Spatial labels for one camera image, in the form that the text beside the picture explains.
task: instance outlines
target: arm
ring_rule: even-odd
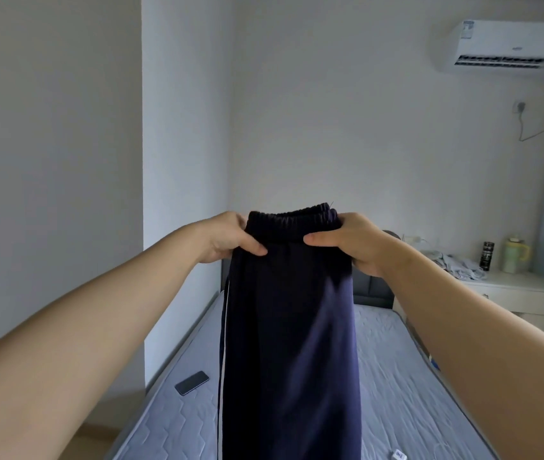
[[[0,340],[0,459],[57,458],[198,262],[265,248],[223,213],[171,233]]]
[[[364,216],[307,235],[381,276],[503,459],[544,459],[544,332],[481,297]]]

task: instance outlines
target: white wall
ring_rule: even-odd
[[[544,21],[526,0],[239,0],[230,208],[322,201],[478,257],[536,234],[544,83],[436,72],[429,39],[464,17]]]
[[[140,0],[0,0],[0,336],[142,250],[140,38]],[[140,349],[106,404],[143,389]]]
[[[227,208],[233,0],[142,0],[144,247]],[[198,265],[146,338],[148,383],[218,291]]]

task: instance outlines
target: air conditioner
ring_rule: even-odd
[[[544,22],[466,19],[439,44],[445,72],[544,78]]]

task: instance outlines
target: left arm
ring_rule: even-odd
[[[0,459],[56,459],[199,262],[265,248],[223,213],[169,234],[0,339]]]

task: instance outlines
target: white cabinet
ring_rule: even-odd
[[[531,273],[508,274],[491,271],[483,281],[462,281],[473,291],[497,303],[544,331],[544,278]],[[405,320],[398,301],[393,309]]]

